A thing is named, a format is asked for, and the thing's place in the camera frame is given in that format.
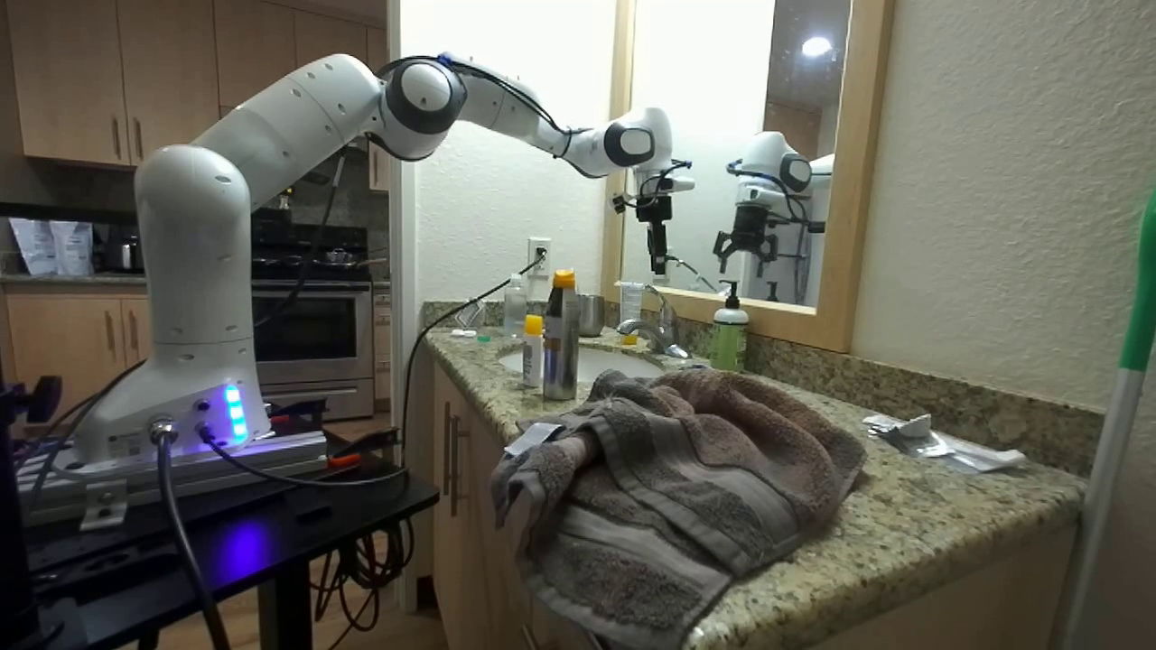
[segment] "crumpled towel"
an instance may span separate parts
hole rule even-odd
[[[784,392],[734,371],[607,371],[563,430],[501,460],[524,584],[613,648],[682,648],[730,581],[831,529],[863,449]]]

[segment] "mirror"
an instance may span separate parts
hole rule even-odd
[[[675,157],[695,159],[695,193],[675,194],[665,233],[678,260],[663,277],[651,275],[648,226],[631,215],[612,222],[602,298],[613,300],[617,277],[651,277],[678,318],[710,322],[720,277],[737,277],[752,334],[848,350],[890,17],[893,0],[623,0],[613,115],[631,105],[670,108]],[[836,52],[798,58],[808,33],[831,33]],[[737,226],[742,179],[725,167],[763,132],[784,132],[807,159],[836,152],[836,173],[807,199],[804,216],[819,227],[794,222],[758,233],[779,241],[778,260],[758,252],[758,277],[757,252],[730,250],[725,271],[720,252]],[[808,241],[807,260],[789,256],[798,241]]]

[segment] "ceiling light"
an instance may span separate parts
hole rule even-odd
[[[804,39],[804,58],[823,58],[823,56],[831,56],[831,39],[829,35]]]

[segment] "black table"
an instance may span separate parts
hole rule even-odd
[[[239,494],[180,500],[180,514],[192,519],[189,539],[212,601],[261,584],[261,648],[311,648],[309,563],[434,502],[431,486],[405,478],[339,493],[261,486]],[[100,573],[100,563],[132,557],[105,579],[73,581],[58,594],[76,604],[73,620],[79,626],[73,628],[82,628],[82,648],[157,641],[162,626],[199,610],[158,507],[132,514],[132,525],[109,534],[82,539],[76,525],[39,529],[29,530],[29,549],[35,573],[58,567],[73,579],[76,567],[87,567],[90,579]]]

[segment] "oven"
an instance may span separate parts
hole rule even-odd
[[[326,421],[372,415],[372,288],[369,283],[253,285],[256,375],[273,404],[322,403]]]

